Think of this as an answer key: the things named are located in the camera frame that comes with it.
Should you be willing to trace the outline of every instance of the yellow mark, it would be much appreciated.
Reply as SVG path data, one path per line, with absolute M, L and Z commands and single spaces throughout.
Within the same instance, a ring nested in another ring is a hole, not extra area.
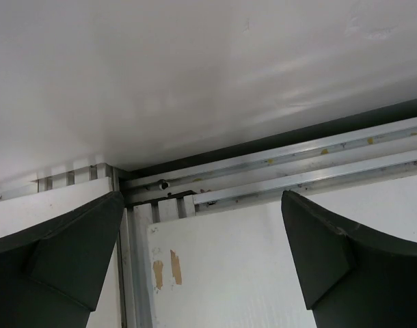
M 158 289 L 163 287 L 163 262 L 162 261 L 155 261 L 152 265 L 155 274 L 155 283 Z
M 181 279 L 180 258 L 172 250 L 170 250 L 170 264 L 172 266 L 172 275 L 175 278 L 176 284 L 181 285 L 183 280 Z

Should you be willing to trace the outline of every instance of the metal channel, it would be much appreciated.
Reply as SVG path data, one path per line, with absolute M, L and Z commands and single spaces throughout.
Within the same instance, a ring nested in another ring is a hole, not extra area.
M 218 191 L 230 187 L 248 185 L 250 183 L 266 181 L 295 174 L 316 171 L 329 167 L 355 163 L 367 159 L 374 159 L 392 154 L 417 150 L 417 133 L 409 133 L 409 137 L 391 139 L 380 137 L 377 140 L 372 139 L 371 143 L 364 142 L 363 146 L 354 148 L 345 147 L 344 150 L 335 150 L 326 148 L 327 152 L 316 152 L 314 154 L 305 153 L 292 156 L 289 161 L 267 161 L 262 167 L 250 167 L 245 171 L 229 170 L 224 175 L 217 176 L 209 174 L 205 178 L 198 178 L 188 181 L 187 179 L 176 180 L 171 182 L 166 190 L 159 188 L 136 188 L 124 191 L 126 204 L 137 204 L 150 200 L 161 199 L 168 194 L 178 195 L 183 192 L 193 191 L 194 193 L 204 193 L 207 191 Z
M 387 135 L 390 133 L 397 133 L 405 131 L 411 128 L 417 128 L 417 118 L 403 120 L 399 122 L 384 124 L 381 126 L 374 126 L 372 128 L 365 128 L 358 131 L 349 133 L 343 133 L 340 135 L 334 135 L 318 140 L 307 141 L 303 143 L 297 143 L 295 145 L 285 146 L 281 148 L 275 148 L 272 150 L 266 150 L 264 152 L 257 152 L 254 154 L 248 154 L 244 156 L 234 157 L 233 159 L 226 159 L 223 161 L 217 161 L 214 163 L 208 163 L 190 167 L 186 169 L 179 169 L 172 172 L 166 172 L 164 174 L 157 174 L 154 176 L 148 176 L 145 178 L 139 178 L 136 180 L 126 181 L 122 183 L 121 190 L 132 189 L 136 187 L 142 187 L 146 185 L 155 184 L 160 180 L 176 180 L 186 178 L 190 176 L 197 176 L 200 174 L 213 174 L 217 170 L 228 169 L 241 165 L 252 165 L 252 163 L 265 161 L 268 159 L 274 159 L 281 156 L 288 156 L 293 154 L 299 154 L 301 152 L 308 152 L 311 150 L 318 150 L 321 148 L 328 148 L 337 145 L 345 145 L 349 142 L 365 140 L 369 142 L 369 138 L 377 137 L 381 135 Z
M 105 163 L 91 165 L 72 171 L 37 179 L 37 174 L 30 174 L 18 180 L 0 183 L 0 202 L 52 189 L 78 185 L 83 182 L 111 176 L 111 167 Z
M 400 165 L 413 161 L 417 161 L 417 150 L 383 156 L 378 159 L 369 159 L 356 163 L 339 165 L 337 167 L 330 167 L 327 169 L 318 169 L 316 171 L 286 176 L 283 178 L 245 184 L 238 187 L 211 191 L 208 193 L 201 193 L 193 196 L 193 202 L 195 204 L 211 203 L 216 202 L 217 200 L 226 200 L 228 198 L 241 197 L 244 195 L 251 195 L 253 193 L 262 193 L 274 189 L 282 189 L 303 183 L 316 182 L 339 176 L 346 176 L 349 174 L 357 174 L 360 172 Z

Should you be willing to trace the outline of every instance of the white board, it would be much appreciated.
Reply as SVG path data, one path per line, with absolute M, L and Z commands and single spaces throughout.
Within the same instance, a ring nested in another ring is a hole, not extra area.
M 417 241 L 417 176 L 310 199 L 372 228 Z M 273 202 L 151 225 L 151 269 L 155 261 L 163 267 L 162 284 L 151 270 L 154 326 L 315 328 L 301 295 L 280 206 Z M 171 251 L 179 259 L 181 285 L 173 276 Z

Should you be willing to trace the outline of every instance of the white surface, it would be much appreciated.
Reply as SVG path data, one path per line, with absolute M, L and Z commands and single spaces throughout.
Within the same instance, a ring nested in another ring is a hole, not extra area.
M 152 224 L 152 206 L 151 204 L 143 204 L 135 206 L 133 211 L 129 211 L 129 236 L 130 241 L 135 243 L 136 248 L 134 256 L 131 258 L 131 266 L 134 268 L 135 279 L 134 295 L 136 297 L 136 321 L 138 328 L 151 327 L 151 314 L 155 313 L 152 306 L 152 297 L 149 289 L 150 281 L 150 265 L 148 257 L 148 236 L 147 229 Z
M 417 241 L 417 176 L 310 199 Z M 151 265 L 164 264 L 162 289 L 151 288 L 158 328 L 316 327 L 301 295 L 280 202 L 151 225 L 148 240 Z M 172 277 L 170 250 L 180 259 L 181 286 Z
M 86 328 L 122 328 L 120 316 L 120 291 L 118 271 L 118 250 L 114 247 L 105 276 L 98 306 L 90 314 Z
M 176 198 L 159 202 L 159 218 L 161 222 L 178 219 L 178 204 Z
M 0 238 L 63 215 L 112 191 L 103 178 L 0 202 Z
M 416 97 L 417 0 L 0 1 L 0 180 L 135 169 Z
M 191 195 L 183 197 L 184 205 L 184 217 L 195 216 L 195 204 L 193 203 L 193 197 Z
M 61 189 L 0 202 L 0 238 L 63 215 L 112 191 L 111 179 L 102 178 Z M 117 249 L 88 328 L 121 328 Z

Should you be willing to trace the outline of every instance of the metal track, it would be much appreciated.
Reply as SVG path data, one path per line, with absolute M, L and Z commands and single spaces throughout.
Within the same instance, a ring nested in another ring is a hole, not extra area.
M 380 170 L 389 167 L 394 169 Z M 321 180 L 365 183 L 363 176 L 386 180 L 389 172 L 399 176 L 417 172 L 417 118 L 129 180 L 120 190 L 128 206 L 193 191 L 198 212 L 206 210 L 198 210 L 198 205 L 276 191 L 281 195 L 282 190 L 312 182 L 316 186 Z
M 0 202 L 52 189 L 77 185 L 106 176 L 112 177 L 112 168 L 105 163 L 82 167 L 38 180 L 33 175 L 25 176 L 18 180 L 0 184 Z

